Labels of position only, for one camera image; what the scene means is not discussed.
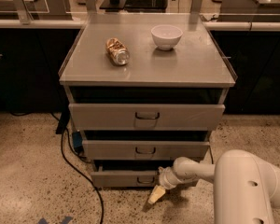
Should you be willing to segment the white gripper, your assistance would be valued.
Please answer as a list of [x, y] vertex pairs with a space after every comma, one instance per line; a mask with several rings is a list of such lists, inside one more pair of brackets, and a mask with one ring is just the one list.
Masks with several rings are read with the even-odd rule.
[[148, 203], [154, 204], [159, 200], [165, 193], [167, 189], [174, 189], [179, 185], [181, 181], [176, 176], [172, 167], [160, 167], [159, 168], [159, 184], [154, 187], [150, 196], [148, 197]]

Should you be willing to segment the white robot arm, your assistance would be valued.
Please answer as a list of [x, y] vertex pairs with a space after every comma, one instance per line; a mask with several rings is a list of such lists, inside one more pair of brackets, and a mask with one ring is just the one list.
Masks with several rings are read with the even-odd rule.
[[167, 190], [200, 179], [213, 184], [215, 224], [274, 224], [280, 168], [243, 150], [229, 150], [215, 164], [175, 159], [171, 167], [159, 169], [159, 184], [148, 202], [154, 204]]

